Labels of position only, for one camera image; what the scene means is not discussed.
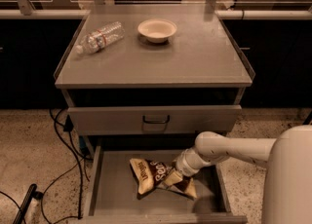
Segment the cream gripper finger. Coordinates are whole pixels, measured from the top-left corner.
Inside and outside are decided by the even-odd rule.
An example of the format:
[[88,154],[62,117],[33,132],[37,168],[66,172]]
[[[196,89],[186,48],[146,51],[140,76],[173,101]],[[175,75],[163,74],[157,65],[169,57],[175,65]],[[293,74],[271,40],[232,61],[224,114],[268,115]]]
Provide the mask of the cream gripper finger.
[[166,187],[175,185],[183,180],[183,174],[178,170],[173,169],[169,175],[163,180],[163,184]]

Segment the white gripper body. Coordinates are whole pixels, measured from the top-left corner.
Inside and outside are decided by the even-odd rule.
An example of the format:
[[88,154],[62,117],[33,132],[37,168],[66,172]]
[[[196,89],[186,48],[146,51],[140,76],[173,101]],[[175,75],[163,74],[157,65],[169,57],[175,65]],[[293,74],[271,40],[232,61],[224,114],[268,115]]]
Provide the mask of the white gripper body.
[[175,160],[176,169],[185,176],[196,174],[203,166],[203,160],[194,148],[182,151]]

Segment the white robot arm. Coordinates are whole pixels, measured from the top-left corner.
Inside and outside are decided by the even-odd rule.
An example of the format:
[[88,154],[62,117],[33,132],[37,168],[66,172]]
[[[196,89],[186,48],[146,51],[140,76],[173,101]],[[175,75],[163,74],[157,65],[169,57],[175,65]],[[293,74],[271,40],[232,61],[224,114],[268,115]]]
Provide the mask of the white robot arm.
[[174,160],[170,183],[228,158],[266,169],[261,224],[312,224],[311,125],[276,138],[230,138],[204,131]]

